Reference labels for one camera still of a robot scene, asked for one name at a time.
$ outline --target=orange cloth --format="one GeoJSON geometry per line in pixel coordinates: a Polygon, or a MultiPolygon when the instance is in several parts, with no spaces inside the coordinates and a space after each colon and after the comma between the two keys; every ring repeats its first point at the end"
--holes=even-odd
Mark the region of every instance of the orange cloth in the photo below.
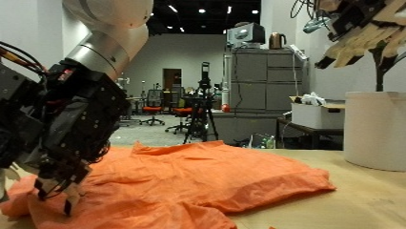
{"type": "Polygon", "coordinates": [[[14,185],[3,213],[31,214],[40,229],[232,229],[224,213],[336,189],[326,171],[223,141],[112,148],[93,169],[72,217],[63,214],[64,195],[39,201],[34,176],[14,185]]]}

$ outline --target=white box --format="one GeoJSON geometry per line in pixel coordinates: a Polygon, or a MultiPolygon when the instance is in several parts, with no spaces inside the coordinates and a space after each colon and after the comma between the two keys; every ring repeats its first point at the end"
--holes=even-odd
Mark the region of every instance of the white box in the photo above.
{"type": "Polygon", "coordinates": [[[292,122],[314,129],[344,129],[344,104],[313,106],[292,103],[292,122]]]}

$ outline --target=ceiling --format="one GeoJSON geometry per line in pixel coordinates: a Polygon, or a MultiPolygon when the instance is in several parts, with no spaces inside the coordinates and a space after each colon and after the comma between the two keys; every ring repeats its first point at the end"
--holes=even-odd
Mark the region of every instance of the ceiling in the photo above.
{"type": "Polygon", "coordinates": [[[153,16],[148,21],[149,35],[224,34],[224,30],[239,22],[260,23],[260,5],[261,0],[155,0],[153,16]],[[205,9],[205,13],[200,13],[200,8],[205,9]]]}

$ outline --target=white container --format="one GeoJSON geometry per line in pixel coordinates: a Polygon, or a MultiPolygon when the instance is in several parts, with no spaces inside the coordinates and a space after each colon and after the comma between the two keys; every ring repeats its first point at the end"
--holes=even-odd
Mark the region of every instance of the white container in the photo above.
{"type": "Polygon", "coordinates": [[[406,171],[406,93],[346,93],[344,158],[406,171]]]}
{"type": "Polygon", "coordinates": [[[344,113],[342,104],[313,106],[292,103],[292,122],[314,129],[342,129],[344,113]]]}

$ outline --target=monitor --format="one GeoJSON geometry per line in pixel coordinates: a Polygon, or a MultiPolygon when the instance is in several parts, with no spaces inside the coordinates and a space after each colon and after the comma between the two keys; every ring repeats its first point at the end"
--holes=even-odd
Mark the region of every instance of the monitor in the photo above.
{"type": "Polygon", "coordinates": [[[265,28],[251,23],[228,30],[228,46],[233,48],[260,48],[265,44],[265,28]]]}

